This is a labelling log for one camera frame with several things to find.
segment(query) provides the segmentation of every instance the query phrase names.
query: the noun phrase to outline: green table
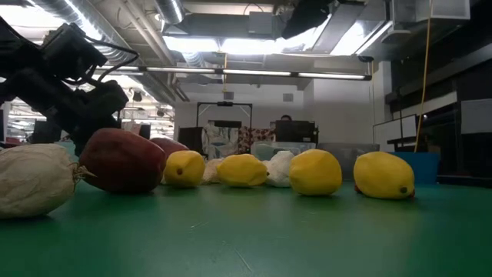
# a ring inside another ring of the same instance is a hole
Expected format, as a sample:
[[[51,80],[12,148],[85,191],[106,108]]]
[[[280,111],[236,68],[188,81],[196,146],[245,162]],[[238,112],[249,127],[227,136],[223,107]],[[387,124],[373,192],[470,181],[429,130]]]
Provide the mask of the green table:
[[[417,187],[414,201],[290,189],[82,183],[49,216],[0,222],[0,276],[492,276],[492,190]]]

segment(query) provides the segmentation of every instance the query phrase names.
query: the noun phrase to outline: fluorescent light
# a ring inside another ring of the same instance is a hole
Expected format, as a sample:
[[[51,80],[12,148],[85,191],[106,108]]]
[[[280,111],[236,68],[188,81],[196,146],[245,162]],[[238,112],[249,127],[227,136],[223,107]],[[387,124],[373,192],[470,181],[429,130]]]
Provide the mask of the fluorescent light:
[[[299,73],[299,77],[304,78],[337,78],[350,80],[364,80],[364,75],[332,74],[332,73]]]
[[[390,21],[388,23],[386,23],[385,26],[383,26],[383,28],[381,28],[381,30],[379,30],[379,32],[377,32],[375,35],[372,36],[371,39],[369,39],[366,43],[364,43],[356,52],[355,54],[359,55],[361,54],[362,52],[364,52],[369,46],[371,46],[374,42],[376,42],[376,40],[381,37],[391,26],[393,26],[393,22]]]
[[[149,67],[148,71],[154,72],[175,72],[175,73],[198,73],[198,74],[214,74],[215,70],[212,68],[158,68]]]
[[[125,107],[123,108],[125,111],[144,111],[142,107]]]
[[[259,76],[290,76],[290,72],[270,72],[264,70],[224,69],[224,74],[259,75]]]
[[[143,76],[144,72],[111,72],[109,75]]]
[[[9,118],[46,119],[43,115],[8,115]]]
[[[213,38],[163,37],[169,49],[180,52],[218,52],[218,43]]]
[[[221,50],[236,55],[269,55],[280,53],[282,49],[273,40],[228,38],[221,46]]]
[[[99,67],[98,69],[107,70],[107,69],[110,69],[112,67],[113,67],[113,65],[103,65],[103,66]],[[139,70],[140,69],[138,68],[138,66],[122,66],[122,67],[118,68],[118,71],[124,71],[124,72],[138,72]]]
[[[12,124],[17,124],[17,125],[20,125],[20,126],[29,126],[32,123],[25,122],[25,121],[17,121],[17,122],[13,122]]]
[[[53,28],[56,29],[63,23],[60,18],[35,7],[22,7],[17,5],[3,5],[0,8],[0,16],[8,24],[23,27],[34,28]]]
[[[128,119],[124,118],[121,120],[122,122],[135,122],[135,123],[165,123],[172,124],[171,121],[166,119]]]
[[[352,55],[364,44],[364,27],[355,22],[331,51],[330,55]]]

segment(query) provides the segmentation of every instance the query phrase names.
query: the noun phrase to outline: yellow lemon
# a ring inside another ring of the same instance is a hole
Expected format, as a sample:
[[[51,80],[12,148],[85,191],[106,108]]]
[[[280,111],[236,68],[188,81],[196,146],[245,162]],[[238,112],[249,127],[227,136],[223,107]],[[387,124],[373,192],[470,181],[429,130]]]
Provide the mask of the yellow lemon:
[[[200,185],[205,162],[198,152],[177,151],[169,155],[164,178],[169,185],[190,188]]]
[[[251,187],[267,180],[267,167],[253,155],[231,155],[217,166],[217,174],[226,185]]]
[[[414,171],[403,159],[386,152],[371,152],[357,158],[356,190],[379,199],[404,199],[414,194]]]
[[[340,163],[330,152],[307,150],[292,159],[289,179],[302,195],[330,195],[341,187]]]

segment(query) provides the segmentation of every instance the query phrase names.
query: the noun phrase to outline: wall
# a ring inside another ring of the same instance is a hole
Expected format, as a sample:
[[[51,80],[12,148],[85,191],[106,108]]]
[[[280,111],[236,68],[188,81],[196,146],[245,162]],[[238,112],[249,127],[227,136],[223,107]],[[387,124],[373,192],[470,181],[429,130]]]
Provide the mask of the wall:
[[[431,100],[424,102],[424,113],[436,110],[438,108],[442,108],[446,105],[456,103],[456,101],[457,101],[456,92],[451,92],[441,97],[433,98]],[[411,107],[404,108],[401,110],[401,115],[403,117],[408,115],[419,115],[420,113],[421,113],[421,104],[413,105]],[[393,118],[394,119],[400,118],[400,112],[394,112]]]
[[[196,126],[197,102],[224,101],[222,85],[207,85],[202,87],[196,84],[181,84],[181,88],[190,98],[190,102],[176,103],[175,105],[175,137],[178,128]],[[305,120],[303,110],[303,92],[298,91],[293,85],[227,85],[229,92],[234,92],[235,103],[253,104],[253,128],[270,128],[270,122],[279,120],[282,115],[290,115],[294,120]],[[292,93],[293,102],[283,102],[283,94]],[[243,126],[249,126],[248,107],[217,107],[210,105],[205,111],[206,105],[200,107],[199,126],[204,126],[209,120],[241,121]]]
[[[314,107],[314,80],[304,90],[303,109],[306,120],[314,120],[314,113],[311,107]]]
[[[377,64],[377,71],[373,74],[371,91],[373,86],[374,124],[388,122],[392,120],[391,110],[384,97],[392,91],[391,62]]]
[[[313,120],[319,142],[372,143],[370,82],[314,80]]]

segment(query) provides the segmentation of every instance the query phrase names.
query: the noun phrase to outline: blue bin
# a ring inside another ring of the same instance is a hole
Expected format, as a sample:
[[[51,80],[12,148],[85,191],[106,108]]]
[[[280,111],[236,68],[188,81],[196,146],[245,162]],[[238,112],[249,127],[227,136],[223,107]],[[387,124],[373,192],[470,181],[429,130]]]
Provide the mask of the blue bin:
[[[437,153],[392,152],[391,154],[403,159],[414,170],[415,184],[435,184],[439,155]]]

